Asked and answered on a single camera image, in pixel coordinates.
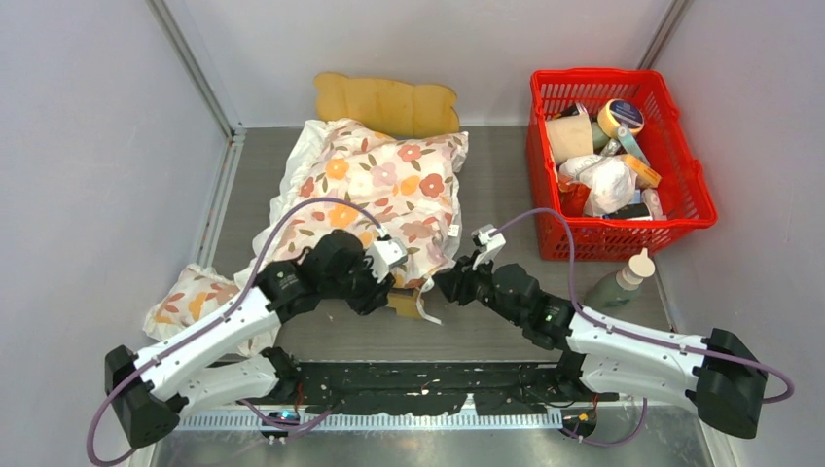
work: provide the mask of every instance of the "white panel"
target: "white panel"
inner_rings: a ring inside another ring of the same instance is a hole
[[[0,51],[0,465],[89,465],[103,356],[146,343],[225,141],[143,1],[2,2]]]
[[[825,458],[822,18],[822,2],[694,2],[657,65],[719,210],[657,258],[679,331],[727,328],[798,387],[734,441],[748,466]]]
[[[445,84],[463,124],[526,123],[534,70],[635,67],[670,2],[174,3],[196,54],[211,58],[213,87],[227,90],[225,107],[245,126],[300,126],[315,117],[322,71]]]

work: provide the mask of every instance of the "bottle cap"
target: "bottle cap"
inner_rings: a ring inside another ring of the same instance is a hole
[[[642,248],[641,253],[630,257],[628,265],[622,269],[621,277],[628,285],[638,286],[642,280],[650,277],[654,272],[656,272],[656,265],[647,256],[647,248]]]

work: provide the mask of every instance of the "red plastic basket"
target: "red plastic basket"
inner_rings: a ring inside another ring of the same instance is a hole
[[[645,127],[638,135],[651,167],[662,176],[658,187],[666,221],[608,221],[566,217],[576,242],[577,260],[621,261],[647,247],[655,254],[694,229],[716,223],[716,208],[704,184],[701,165],[688,149],[662,75],[655,71],[612,68],[540,70],[530,80],[533,109],[527,133],[527,163],[533,202],[561,212],[558,182],[544,121],[552,114],[583,103],[594,114],[610,99],[638,107]],[[567,235],[550,214],[536,219],[542,258],[570,257]]]

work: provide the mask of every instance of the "paper roll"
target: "paper roll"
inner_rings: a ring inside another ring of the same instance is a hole
[[[591,119],[588,114],[547,120],[544,125],[556,165],[570,158],[593,154]]]
[[[616,139],[619,126],[626,126],[633,136],[644,127],[644,116],[635,105],[622,99],[608,100],[598,111],[598,126],[611,138]]]

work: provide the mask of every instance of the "bottle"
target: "bottle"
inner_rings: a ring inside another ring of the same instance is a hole
[[[639,284],[653,275],[656,265],[647,256],[647,248],[633,255],[628,265],[615,273],[605,275],[585,296],[585,305],[596,311],[619,309],[641,293]]]

